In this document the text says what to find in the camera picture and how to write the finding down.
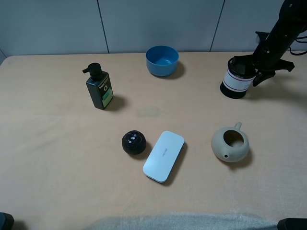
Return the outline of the grey robot base cover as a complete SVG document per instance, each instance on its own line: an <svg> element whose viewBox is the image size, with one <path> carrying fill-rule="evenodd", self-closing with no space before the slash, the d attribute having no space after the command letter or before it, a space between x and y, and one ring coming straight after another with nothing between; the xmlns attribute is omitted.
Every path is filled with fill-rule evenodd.
<svg viewBox="0 0 307 230"><path fill-rule="evenodd" d="M276 230L277 222L244 214L168 213L102 218L86 230Z"/></svg>

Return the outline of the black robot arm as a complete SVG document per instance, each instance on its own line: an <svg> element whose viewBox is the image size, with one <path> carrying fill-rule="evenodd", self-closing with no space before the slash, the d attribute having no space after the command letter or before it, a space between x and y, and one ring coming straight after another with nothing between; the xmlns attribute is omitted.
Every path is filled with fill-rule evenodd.
<svg viewBox="0 0 307 230"><path fill-rule="evenodd" d="M259 44L251 55L235 56L228 61L230 73L241 80L253 79L253 86L274 77L276 71L294 69L294 63L282 60L298 36L307 30L307 2L285 0L279 19L270 33L256 32Z"/></svg>

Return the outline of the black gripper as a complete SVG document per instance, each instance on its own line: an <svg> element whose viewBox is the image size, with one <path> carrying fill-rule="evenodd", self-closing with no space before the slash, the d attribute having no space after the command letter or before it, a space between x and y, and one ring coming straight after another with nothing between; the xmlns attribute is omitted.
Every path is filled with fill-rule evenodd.
<svg viewBox="0 0 307 230"><path fill-rule="evenodd" d="M256 87L263 81L275 76L277 70L292 71L295 67L293 62L282 59L286 50L294 42L292 34L272 34L268 32L256 32L258 46L250 55L234 56L230 60L230 70L236 75L254 75L255 67L259 69L252 82Z"/></svg>

